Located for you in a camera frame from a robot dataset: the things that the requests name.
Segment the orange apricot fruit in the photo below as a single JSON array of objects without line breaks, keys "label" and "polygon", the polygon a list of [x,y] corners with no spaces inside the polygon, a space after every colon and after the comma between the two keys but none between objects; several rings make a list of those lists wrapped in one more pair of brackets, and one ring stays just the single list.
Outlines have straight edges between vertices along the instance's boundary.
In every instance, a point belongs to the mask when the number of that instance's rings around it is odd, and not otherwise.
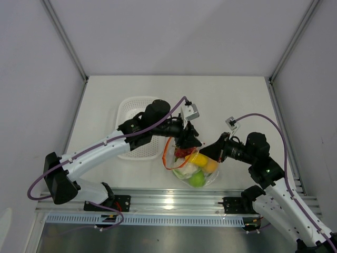
[{"label": "orange apricot fruit", "polygon": [[218,163],[212,159],[208,159],[207,164],[202,168],[204,173],[214,173],[218,168]]}]

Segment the yellow pepper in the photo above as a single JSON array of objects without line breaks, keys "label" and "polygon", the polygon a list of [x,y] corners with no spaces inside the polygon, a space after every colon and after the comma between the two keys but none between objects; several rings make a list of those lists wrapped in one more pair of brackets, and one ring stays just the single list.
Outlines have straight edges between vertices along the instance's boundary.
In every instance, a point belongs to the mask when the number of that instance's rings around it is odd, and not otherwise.
[{"label": "yellow pepper", "polygon": [[209,161],[208,157],[200,153],[192,153],[185,157],[188,163],[192,163],[198,167],[205,167]]}]

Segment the clear zip bag orange zipper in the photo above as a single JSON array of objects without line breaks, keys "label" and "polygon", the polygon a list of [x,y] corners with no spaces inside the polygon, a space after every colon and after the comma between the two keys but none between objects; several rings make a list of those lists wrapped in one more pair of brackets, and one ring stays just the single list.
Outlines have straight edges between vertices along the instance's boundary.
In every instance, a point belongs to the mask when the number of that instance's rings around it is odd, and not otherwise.
[{"label": "clear zip bag orange zipper", "polygon": [[162,155],[167,171],[193,188],[210,185],[219,175],[219,164],[200,153],[198,147],[180,149],[168,138]]}]

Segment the white cauliflower with green leaves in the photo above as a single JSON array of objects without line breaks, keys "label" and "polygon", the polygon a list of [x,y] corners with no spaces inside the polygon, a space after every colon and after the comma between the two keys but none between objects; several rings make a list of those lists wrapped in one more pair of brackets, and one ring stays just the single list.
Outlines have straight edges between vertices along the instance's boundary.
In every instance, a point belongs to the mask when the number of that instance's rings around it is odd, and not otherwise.
[{"label": "white cauliflower with green leaves", "polygon": [[185,166],[181,168],[177,168],[173,170],[173,173],[181,180],[185,180],[190,178],[193,174],[197,173],[199,171],[199,167],[188,163]]}]

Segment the green apple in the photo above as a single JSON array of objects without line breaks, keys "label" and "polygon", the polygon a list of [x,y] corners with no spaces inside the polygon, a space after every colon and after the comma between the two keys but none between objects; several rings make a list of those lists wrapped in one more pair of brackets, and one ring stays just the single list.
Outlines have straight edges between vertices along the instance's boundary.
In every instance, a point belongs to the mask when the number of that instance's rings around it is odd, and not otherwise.
[{"label": "green apple", "polygon": [[189,185],[192,187],[203,187],[205,183],[206,180],[203,171],[199,171],[189,178]]}]

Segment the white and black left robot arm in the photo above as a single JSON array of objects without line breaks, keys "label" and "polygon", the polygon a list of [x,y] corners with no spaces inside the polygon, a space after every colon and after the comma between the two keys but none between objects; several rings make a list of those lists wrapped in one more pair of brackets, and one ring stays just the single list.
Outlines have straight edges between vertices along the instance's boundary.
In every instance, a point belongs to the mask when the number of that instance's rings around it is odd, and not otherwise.
[{"label": "white and black left robot arm", "polygon": [[105,182],[92,183],[81,176],[104,161],[149,144],[154,136],[172,137],[178,148],[200,147],[198,132],[191,121],[199,117],[197,106],[186,101],[178,116],[164,100],[154,100],[143,112],[120,124],[105,139],[82,151],[61,157],[52,152],[45,157],[44,181],[53,203],[73,199],[95,203],[101,210],[114,206],[114,195]]}]

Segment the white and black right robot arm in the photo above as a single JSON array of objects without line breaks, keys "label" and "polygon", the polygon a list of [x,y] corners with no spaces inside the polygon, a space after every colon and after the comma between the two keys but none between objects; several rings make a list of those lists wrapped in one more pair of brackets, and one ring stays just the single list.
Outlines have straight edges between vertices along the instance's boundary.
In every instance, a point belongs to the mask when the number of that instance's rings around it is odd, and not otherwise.
[{"label": "white and black right robot arm", "polygon": [[336,252],[336,233],[290,186],[285,170],[270,157],[269,150],[264,134],[252,132],[245,143],[240,143],[224,132],[200,153],[216,162],[232,158],[249,164],[249,174],[256,184],[241,192],[241,208],[266,218],[283,236],[297,244],[297,252]]}]

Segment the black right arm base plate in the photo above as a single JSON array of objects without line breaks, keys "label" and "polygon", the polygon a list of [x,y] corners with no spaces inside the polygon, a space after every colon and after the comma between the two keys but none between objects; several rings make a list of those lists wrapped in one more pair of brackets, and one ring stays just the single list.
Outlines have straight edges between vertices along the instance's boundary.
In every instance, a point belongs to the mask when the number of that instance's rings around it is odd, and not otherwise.
[{"label": "black right arm base plate", "polygon": [[223,206],[225,214],[254,215],[257,212],[253,209],[253,202],[262,195],[265,191],[255,185],[242,191],[239,197],[223,197],[218,204]]}]

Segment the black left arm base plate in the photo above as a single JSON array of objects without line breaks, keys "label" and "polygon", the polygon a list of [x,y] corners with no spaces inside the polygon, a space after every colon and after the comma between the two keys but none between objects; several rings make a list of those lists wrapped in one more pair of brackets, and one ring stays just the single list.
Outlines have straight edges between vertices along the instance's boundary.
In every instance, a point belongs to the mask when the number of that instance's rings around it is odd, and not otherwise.
[{"label": "black left arm base plate", "polygon": [[115,209],[119,212],[129,212],[131,196],[130,195],[115,195],[109,185],[105,182],[101,183],[107,191],[107,199],[99,204],[99,207],[89,203],[84,204],[84,211],[103,212]]}]

